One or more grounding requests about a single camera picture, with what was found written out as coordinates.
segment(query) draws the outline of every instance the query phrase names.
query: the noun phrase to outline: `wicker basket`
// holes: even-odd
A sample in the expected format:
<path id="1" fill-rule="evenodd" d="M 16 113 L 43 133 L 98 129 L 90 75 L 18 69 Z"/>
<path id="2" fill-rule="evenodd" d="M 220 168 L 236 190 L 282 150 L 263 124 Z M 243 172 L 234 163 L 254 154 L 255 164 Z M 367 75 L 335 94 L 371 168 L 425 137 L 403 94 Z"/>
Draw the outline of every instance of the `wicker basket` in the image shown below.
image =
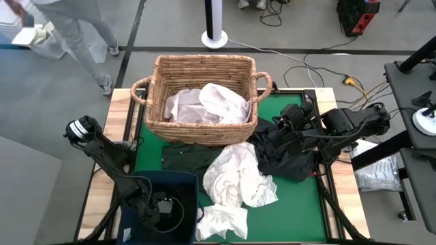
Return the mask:
<path id="1" fill-rule="evenodd" d="M 258 78 L 266 78 L 266 89 L 258 97 Z M 249 122 L 242 124 L 176 123 L 164 118 L 166 99 L 185 88 L 203 88 L 208 83 L 225 86 L 252 102 Z M 149 84 L 147 100 L 136 89 Z M 169 142 L 225 146 L 243 142 L 258 124 L 258 103 L 271 93 L 273 81 L 266 72 L 256 72 L 255 61 L 238 55 L 182 55 L 157 57 L 153 75 L 137 81 L 131 96 L 146 106 L 145 125 Z"/>

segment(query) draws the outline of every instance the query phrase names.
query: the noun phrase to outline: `person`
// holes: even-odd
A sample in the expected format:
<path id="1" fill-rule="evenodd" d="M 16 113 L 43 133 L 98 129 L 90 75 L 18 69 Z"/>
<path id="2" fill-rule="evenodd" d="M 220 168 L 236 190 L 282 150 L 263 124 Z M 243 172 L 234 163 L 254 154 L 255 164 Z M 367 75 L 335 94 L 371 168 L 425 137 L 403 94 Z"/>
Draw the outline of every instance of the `person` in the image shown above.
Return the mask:
<path id="1" fill-rule="evenodd" d="M 22 19 L 25 10 L 17 0 L 5 0 L 12 11 Z M 35 7 L 47 17 L 59 35 L 65 39 L 68 48 L 77 61 L 93 76 L 102 89 L 102 94 L 110 96 L 113 81 L 108 74 L 102 74 L 84 42 L 83 30 L 79 20 L 94 26 L 109 47 L 112 56 L 118 56 L 119 47 L 114 33 L 100 14 L 97 0 L 31 0 Z"/>
<path id="2" fill-rule="evenodd" d="M 267 1 L 267 0 L 259 0 L 259 1 L 258 1 L 258 4 L 256 5 L 256 7 L 257 7 L 259 10 L 265 10 L 265 7 L 266 7 L 266 1 Z M 244 8 L 248 7 L 249 5 L 250 5 L 250 3 L 248 2 L 248 0 L 239 0 L 238 7 L 239 7 L 240 9 L 244 9 Z"/>

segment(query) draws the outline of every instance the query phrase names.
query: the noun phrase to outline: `dark green cloth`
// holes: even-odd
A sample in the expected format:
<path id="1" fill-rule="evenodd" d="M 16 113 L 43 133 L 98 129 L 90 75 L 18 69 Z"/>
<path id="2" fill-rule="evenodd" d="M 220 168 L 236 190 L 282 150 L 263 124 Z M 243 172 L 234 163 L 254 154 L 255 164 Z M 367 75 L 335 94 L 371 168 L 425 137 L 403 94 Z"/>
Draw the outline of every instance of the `dark green cloth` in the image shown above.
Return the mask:
<path id="1" fill-rule="evenodd" d="M 162 147 L 162 169 L 195 174 L 200 191 L 204 191 L 203 176 L 223 149 L 224 147 L 199 144 L 170 144 Z"/>

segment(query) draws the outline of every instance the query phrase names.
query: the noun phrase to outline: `navy blue bin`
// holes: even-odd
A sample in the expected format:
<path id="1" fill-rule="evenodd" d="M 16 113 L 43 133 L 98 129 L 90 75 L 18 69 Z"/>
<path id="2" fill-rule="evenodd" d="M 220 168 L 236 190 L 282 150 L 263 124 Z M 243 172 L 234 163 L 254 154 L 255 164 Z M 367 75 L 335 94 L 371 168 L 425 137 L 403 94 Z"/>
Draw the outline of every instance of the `navy blue bin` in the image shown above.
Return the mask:
<path id="1" fill-rule="evenodd" d="M 153 184 L 153 192 L 167 191 L 179 199 L 185 211 L 182 223 L 169 233 L 158 233 L 144 227 L 136 212 L 123 204 L 116 239 L 117 244 L 192 244 L 196 232 L 198 209 L 198 178 L 196 175 L 177 171 L 139 171 L 135 176 L 144 176 Z"/>

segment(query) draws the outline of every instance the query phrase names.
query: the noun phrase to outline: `gray pants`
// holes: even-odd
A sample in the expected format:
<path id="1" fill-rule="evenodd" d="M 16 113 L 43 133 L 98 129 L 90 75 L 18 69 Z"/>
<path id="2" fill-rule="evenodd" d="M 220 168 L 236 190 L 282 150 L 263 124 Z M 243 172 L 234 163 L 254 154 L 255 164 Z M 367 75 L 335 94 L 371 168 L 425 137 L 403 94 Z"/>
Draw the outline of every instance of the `gray pants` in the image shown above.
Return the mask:
<path id="1" fill-rule="evenodd" d="M 108 46 L 116 46 L 115 36 L 100 14 L 97 0 L 60 0 L 43 5 L 35 4 L 35 6 L 53 23 L 59 35 L 65 39 L 68 48 L 94 80 L 100 86 L 106 85 L 106 77 L 93 60 L 78 22 L 84 20 L 92 24 Z"/>

